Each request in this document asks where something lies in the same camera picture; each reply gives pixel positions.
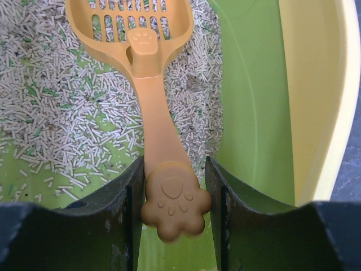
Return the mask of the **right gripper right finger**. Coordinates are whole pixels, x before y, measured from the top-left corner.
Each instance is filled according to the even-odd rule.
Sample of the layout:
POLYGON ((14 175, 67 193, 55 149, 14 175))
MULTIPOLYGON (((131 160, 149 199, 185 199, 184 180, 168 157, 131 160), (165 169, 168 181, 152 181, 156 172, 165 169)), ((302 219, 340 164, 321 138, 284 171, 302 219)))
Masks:
POLYGON ((359 270, 360 203, 275 200, 205 164, 219 270, 359 270))

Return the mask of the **yellow litter box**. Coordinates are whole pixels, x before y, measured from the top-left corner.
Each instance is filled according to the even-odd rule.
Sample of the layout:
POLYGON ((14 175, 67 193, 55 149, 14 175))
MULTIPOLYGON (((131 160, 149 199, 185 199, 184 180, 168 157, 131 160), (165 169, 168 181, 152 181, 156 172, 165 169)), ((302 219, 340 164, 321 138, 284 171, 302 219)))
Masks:
MULTIPOLYGON (((213 158, 252 188, 294 207, 331 202, 358 99, 355 2, 206 2, 220 23, 223 130, 205 164, 213 158)), ((137 158, 143 155, 144 147, 137 158)), ((208 191, 205 167, 202 179, 195 175, 208 191)), ((1 204, 65 208, 97 189, 77 199, 1 204)), ((202 234, 183 234, 170 244, 142 224, 136 270, 219 270, 210 213, 202 234)))

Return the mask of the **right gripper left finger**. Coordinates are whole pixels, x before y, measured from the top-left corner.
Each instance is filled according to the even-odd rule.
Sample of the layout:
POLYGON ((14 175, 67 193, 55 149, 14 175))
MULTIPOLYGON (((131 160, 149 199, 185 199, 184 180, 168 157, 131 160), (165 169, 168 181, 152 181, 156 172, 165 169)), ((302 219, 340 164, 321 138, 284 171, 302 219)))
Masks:
POLYGON ((136 270, 144 159, 65 208, 1 204, 2 270, 136 270))

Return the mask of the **orange litter scoop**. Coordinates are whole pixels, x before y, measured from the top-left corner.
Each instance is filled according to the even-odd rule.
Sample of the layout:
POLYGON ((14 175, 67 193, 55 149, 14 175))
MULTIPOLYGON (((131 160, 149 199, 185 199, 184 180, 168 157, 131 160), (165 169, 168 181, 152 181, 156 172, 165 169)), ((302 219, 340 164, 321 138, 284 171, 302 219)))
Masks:
POLYGON ((166 243, 181 234, 201 234, 212 199, 199 185, 164 90, 166 67, 192 35, 189 1, 159 1, 156 7, 135 1, 114 6, 66 1, 65 10, 88 54, 117 69, 136 92, 144 125, 143 223, 155 227, 166 243))

